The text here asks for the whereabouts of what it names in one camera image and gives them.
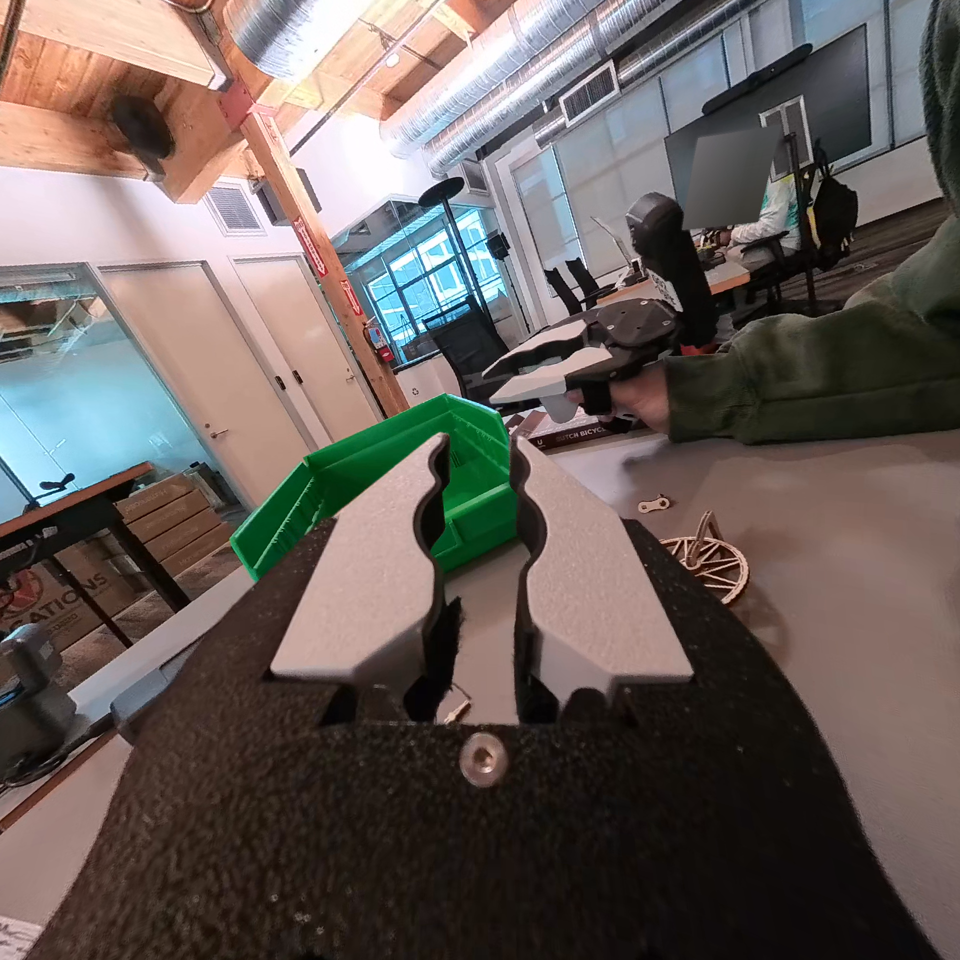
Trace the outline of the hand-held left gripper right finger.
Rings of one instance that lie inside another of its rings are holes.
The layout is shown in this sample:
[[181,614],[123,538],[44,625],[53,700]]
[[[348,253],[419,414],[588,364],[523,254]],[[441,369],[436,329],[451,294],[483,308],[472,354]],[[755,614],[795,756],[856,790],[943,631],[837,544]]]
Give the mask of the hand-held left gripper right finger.
[[526,438],[510,443],[518,581],[513,678],[520,714],[558,714],[579,690],[688,683],[693,667],[617,511]]

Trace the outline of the green plastic bin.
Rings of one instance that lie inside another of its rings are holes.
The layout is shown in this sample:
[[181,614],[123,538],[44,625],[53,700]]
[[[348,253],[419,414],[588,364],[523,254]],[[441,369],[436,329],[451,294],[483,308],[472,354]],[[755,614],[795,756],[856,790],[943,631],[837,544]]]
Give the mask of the green plastic bin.
[[438,433],[450,439],[445,528],[432,548],[443,571],[514,540],[518,501],[503,419],[489,407],[442,394],[304,457],[231,536],[250,578],[258,581],[320,521]]

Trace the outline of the person's right forearm green sleeve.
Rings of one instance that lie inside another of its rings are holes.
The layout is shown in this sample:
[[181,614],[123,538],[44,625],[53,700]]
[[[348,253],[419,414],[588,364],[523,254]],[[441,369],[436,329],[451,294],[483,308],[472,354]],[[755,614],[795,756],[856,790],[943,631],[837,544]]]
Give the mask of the person's right forearm green sleeve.
[[668,436],[767,443],[959,426],[959,225],[818,318],[745,326],[717,353],[665,361]]

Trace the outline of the grey desk clamp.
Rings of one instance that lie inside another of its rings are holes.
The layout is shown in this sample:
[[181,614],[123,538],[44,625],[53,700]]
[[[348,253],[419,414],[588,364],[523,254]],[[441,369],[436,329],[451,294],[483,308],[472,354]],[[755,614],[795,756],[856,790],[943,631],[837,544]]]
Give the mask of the grey desk clamp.
[[162,694],[182,670],[189,651],[182,651],[139,678],[116,696],[109,705],[109,716],[116,733],[134,747]]

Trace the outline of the dark model kit box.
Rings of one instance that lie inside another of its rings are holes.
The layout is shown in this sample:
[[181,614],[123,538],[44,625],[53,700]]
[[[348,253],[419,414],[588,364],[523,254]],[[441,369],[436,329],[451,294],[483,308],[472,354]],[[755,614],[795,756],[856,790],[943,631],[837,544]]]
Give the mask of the dark model kit box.
[[510,436],[527,439],[531,445],[544,452],[567,450],[601,439],[621,439],[629,434],[649,432],[640,419],[617,418],[606,421],[578,409],[569,421],[558,423],[543,408],[503,416],[504,426]]

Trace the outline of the white recycling bin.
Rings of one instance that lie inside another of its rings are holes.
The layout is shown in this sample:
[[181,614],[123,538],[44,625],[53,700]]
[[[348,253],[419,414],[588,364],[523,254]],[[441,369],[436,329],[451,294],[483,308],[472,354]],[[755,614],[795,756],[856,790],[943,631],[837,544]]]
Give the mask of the white recycling bin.
[[398,366],[394,376],[410,407],[445,394],[460,396],[454,371],[440,353]]

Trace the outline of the wooden model wheel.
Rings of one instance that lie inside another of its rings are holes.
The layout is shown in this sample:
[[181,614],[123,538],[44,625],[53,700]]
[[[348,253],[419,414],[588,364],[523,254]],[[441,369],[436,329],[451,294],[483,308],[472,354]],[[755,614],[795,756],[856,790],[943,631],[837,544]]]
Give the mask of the wooden model wheel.
[[694,534],[664,538],[660,544],[724,606],[745,592],[749,562],[721,533],[712,510],[703,513]]

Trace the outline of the flat cardboard box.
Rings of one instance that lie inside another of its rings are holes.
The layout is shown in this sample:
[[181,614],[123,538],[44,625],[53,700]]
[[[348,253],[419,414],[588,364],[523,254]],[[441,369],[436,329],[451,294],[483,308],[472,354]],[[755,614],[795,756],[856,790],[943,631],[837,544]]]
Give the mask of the flat cardboard box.
[[179,574],[225,545],[234,533],[228,522],[213,525],[213,513],[199,513],[146,542],[150,555],[167,572]]
[[139,541],[146,544],[163,534],[168,533],[180,524],[210,510],[204,506],[198,490],[193,494],[175,499],[174,501],[153,510],[136,520],[126,521],[126,528]]
[[138,489],[118,500],[115,507],[124,522],[130,524],[196,491],[192,480],[186,474],[178,473]]

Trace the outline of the black floor lamp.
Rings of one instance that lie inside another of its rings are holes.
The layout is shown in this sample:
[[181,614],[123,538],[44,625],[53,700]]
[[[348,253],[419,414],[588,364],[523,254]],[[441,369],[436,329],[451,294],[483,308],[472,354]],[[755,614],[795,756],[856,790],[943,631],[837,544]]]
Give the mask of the black floor lamp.
[[475,300],[486,319],[486,325],[492,332],[497,332],[482,286],[474,270],[473,262],[470,259],[460,228],[456,222],[455,214],[451,208],[452,199],[462,191],[465,185],[465,181],[461,176],[448,176],[435,182],[424,191],[417,202],[423,210],[441,208],[447,223],[449,236],[454,245],[456,257],[464,272],[468,287],[475,295]]

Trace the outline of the black backpack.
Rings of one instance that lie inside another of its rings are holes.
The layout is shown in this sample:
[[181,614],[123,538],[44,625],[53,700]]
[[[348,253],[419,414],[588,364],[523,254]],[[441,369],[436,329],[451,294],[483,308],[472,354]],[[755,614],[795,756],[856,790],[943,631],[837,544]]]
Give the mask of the black backpack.
[[813,161],[820,179],[811,208],[811,229],[815,233],[816,266],[825,273],[851,253],[858,224],[858,194],[836,178],[820,138],[813,144]]

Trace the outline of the white door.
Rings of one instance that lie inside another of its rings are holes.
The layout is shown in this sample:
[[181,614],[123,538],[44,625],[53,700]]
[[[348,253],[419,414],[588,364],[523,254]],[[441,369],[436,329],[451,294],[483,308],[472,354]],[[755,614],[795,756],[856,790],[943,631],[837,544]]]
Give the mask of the white door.
[[113,265],[98,274],[204,449],[246,508],[258,508],[317,445],[210,265]]
[[235,258],[234,269],[332,442],[381,421],[321,289],[301,255]]

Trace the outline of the wooden top work table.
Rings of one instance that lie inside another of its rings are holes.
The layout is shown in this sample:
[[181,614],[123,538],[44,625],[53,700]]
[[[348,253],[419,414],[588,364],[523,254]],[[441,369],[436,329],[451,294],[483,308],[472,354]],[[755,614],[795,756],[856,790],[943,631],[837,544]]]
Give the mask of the wooden top work table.
[[158,597],[173,612],[185,609],[191,604],[189,596],[127,526],[117,508],[117,503],[133,491],[135,483],[152,470],[150,462],[140,462],[44,505],[38,497],[26,493],[26,510],[1,526],[2,582],[38,564],[49,568],[128,649],[134,643],[58,558],[66,548],[106,530],[114,535]]

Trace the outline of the person's green hoodie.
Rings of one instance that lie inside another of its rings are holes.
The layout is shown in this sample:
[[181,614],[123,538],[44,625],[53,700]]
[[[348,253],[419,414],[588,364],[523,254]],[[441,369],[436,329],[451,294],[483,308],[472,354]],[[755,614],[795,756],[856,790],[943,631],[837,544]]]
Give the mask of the person's green hoodie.
[[930,161],[952,213],[959,215],[959,2],[932,1],[918,59]]

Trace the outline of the illustrated instruction booklet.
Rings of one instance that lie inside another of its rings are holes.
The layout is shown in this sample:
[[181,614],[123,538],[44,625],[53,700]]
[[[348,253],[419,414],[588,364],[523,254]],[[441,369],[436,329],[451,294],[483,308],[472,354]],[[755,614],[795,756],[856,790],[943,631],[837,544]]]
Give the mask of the illustrated instruction booklet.
[[1,916],[1,959],[25,959],[41,935],[43,927],[30,921]]

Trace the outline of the silver ventilation duct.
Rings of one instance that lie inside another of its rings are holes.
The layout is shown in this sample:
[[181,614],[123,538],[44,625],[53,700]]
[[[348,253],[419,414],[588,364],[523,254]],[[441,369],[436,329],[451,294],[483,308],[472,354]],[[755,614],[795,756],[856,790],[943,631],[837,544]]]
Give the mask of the silver ventilation duct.
[[262,73],[282,81],[306,77],[329,54],[371,1],[228,1],[230,38]]
[[421,152],[448,172],[576,77],[613,63],[618,90],[658,73],[758,2],[713,2],[667,30],[672,2],[514,2],[394,114],[379,137],[394,157]]

